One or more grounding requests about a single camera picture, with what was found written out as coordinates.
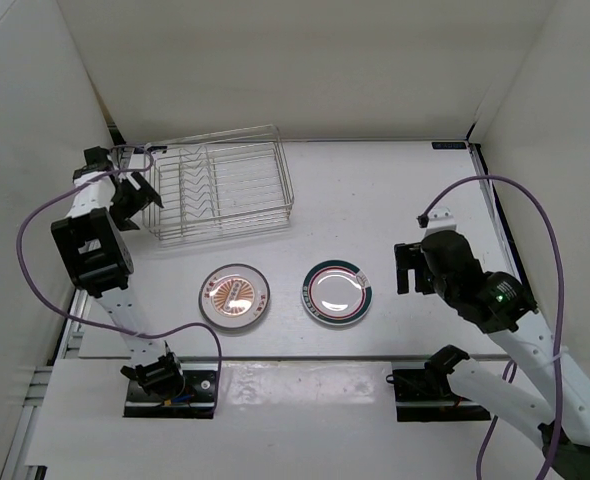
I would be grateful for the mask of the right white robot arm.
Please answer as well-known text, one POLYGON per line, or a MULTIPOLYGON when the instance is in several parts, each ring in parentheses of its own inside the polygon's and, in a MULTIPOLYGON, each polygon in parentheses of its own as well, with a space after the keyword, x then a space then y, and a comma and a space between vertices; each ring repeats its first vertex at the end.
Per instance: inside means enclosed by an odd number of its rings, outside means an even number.
POLYGON ((554 345, 555 336, 527 289, 512 275, 482 268, 454 230, 394 247, 397 289, 436 294, 459 317, 502 348, 539 394, 495 377, 464 350, 448 345, 424 364, 435 399, 472 400, 541 449, 564 479, 590 479, 590 378, 554 345))

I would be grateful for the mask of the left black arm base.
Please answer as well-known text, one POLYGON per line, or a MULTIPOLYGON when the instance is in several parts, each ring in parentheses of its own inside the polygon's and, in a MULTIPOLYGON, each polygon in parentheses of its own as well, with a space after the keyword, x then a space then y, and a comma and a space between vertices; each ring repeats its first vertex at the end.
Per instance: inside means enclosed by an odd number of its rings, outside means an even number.
POLYGON ((218 368, 215 363, 183 363, 184 380, 168 398, 145 393, 130 380, 122 416, 138 419, 213 419, 218 368))

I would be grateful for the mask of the green rimmed plate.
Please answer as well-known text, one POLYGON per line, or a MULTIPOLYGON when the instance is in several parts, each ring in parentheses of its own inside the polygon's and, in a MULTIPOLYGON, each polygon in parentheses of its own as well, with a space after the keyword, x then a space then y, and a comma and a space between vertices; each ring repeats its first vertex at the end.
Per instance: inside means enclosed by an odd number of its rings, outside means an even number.
POLYGON ((305 275, 300 293, 307 314, 332 328, 360 322, 373 303, 367 275, 354 263, 340 259, 314 265, 305 275))

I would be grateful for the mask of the wire dish rack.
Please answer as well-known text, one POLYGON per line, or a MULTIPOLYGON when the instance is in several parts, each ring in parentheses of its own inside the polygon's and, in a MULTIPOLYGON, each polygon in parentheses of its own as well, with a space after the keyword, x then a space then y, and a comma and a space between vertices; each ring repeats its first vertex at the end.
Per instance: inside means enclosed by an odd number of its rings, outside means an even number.
POLYGON ((249 127, 152 143, 146 179, 162 204, 142 214, 164 245, 197 244, 289 225, 294 191, 279 129, 249 127))

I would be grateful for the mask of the orange sunburst plate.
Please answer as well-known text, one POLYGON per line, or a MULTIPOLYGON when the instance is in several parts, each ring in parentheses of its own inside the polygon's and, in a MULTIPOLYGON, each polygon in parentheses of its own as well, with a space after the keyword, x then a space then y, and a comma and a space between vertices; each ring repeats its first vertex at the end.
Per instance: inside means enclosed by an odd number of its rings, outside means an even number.
POLYGON ((266 277, 247 264, 227 264, 211 272, 200 288, 198 307, 214 328, 242 331, 266 315, 271 298, 266 277))
POLYGON ((203 317, 221 330, 243 330, 261 319, 270 299, 268 284, 241 276, 209 281, 199 307, 203 317))

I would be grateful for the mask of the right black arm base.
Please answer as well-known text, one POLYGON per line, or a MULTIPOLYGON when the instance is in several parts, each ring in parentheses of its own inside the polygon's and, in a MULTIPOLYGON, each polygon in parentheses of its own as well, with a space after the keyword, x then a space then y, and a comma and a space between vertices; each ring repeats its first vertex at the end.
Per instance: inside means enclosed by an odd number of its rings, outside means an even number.
POLYGON ((386 382, 394 389, 399 423, 445 423, 489 421, 490 413, 478 404, 432 386, 423 369, 398 368, 386 382))

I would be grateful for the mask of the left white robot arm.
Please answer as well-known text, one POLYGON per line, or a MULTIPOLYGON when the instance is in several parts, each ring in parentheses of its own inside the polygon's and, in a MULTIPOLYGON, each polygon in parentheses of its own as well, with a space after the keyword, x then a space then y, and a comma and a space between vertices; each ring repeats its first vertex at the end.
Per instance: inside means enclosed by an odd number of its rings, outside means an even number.
POLYGON ((80 191, 66 217, 51 224, 51 234, 73 285, 99 303, 124 340, 130 364, 121 373, 144 393, 173 400, 185 377, 168 344, 146 333, 148 322, 129 287, 134 263, 122 237, 138 228, 136 213, 163 205, 161 196, 141 173, 118 174, 103 147, 86 149, 84 159, 73 175, 80 191))

